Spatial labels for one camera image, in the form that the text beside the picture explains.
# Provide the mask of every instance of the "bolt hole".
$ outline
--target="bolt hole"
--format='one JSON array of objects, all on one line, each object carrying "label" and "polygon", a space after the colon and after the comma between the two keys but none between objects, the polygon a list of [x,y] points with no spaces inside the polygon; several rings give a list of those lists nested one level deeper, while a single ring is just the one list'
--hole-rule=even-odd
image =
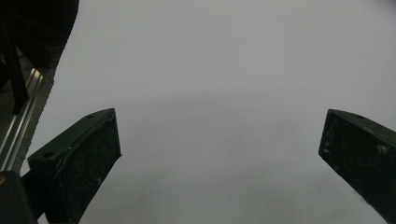
[{"label": "bolt hole", "polygon": [[44,153],[43,157],[48,159],[48,158],[53,157],[53,155],[54,155],[53,152],[46,152],[46,153]]}]

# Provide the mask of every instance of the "gray background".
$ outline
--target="gray background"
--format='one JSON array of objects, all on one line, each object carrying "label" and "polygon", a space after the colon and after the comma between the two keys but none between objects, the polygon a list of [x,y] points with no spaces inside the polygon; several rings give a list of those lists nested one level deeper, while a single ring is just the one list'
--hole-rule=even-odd
[{"label": "gray background", "polygon": [[396,129],[395,22],[386,0],[80,1],[29,154],[115,107],[123,156],[81,223],[385,223],[318,145],[328,108]]}]

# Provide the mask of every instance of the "black plastic part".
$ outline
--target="black plastic part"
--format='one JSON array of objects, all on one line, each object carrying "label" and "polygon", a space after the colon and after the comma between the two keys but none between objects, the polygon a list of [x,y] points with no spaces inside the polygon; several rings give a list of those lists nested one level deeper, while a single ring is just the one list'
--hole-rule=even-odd
[{"label": "black plastic part", "polygon": [[0,224],[35,224],[21,178],[12,171],[0,172]]},{"label": "black plastic part", "polygon": [[114,109],[79,120],[29,157],[50,223],[78,223],[120,157]]},{"label": "black plastic part", "polygon": [[21,178],[23,188],[26,192],[27,201],[34,219],[38,219],[44,213],[42,184],[30,171]]},{"label": "black plastic part", "polygon": [[396,223],[396,132],[331,109],[319,156],[388,223]]}]

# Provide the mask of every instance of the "white wall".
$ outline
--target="white wall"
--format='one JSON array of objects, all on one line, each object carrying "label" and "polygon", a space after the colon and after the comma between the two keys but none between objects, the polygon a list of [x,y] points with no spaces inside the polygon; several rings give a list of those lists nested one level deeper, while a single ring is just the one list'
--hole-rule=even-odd
[{"label": "white wall", "polygon": [[395,24],[386,0],[82,0],[29,153],[115,107],[81,223],[385,223],[318,145],[328,108],[396,129]]}]

